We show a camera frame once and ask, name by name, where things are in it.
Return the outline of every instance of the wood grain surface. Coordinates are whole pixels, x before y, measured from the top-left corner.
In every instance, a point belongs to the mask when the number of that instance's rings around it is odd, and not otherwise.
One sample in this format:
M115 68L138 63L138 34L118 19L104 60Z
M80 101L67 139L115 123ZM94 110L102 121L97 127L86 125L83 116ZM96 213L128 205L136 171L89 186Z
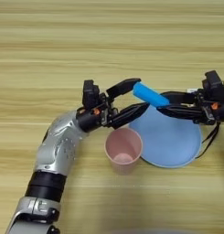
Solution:
M224 0L0 0L0 234L48 125L80 107L83 80L104 90L141 77L159 91L185 90L212 69L224 79ZM115 103L134 102L128 94ZM63 234L224 234L224 124L191 165L140 160L129 176L116 175L103 152L109 131L80 145L57 224Z

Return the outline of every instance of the robotic hand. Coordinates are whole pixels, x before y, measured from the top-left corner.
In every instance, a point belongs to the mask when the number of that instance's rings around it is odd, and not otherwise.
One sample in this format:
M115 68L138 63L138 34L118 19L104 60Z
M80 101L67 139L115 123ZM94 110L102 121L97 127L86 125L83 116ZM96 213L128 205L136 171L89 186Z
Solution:
M113 101L133 89L140 79L124 80L100 93L93 80L85 80L83 106L59 116L48 128L37 150L33 175L24 197L5 234L59 234L53 226L59 218L60 200L66 178L75 159L80 140L89 132L103 126L119 128L141 116L148 108L146 102L131 105L120 112Z
M158 107L164 115L213 125L224 122L224 82L215 70L207 72L203 89L193 93L169 91L162 93L170 104Z

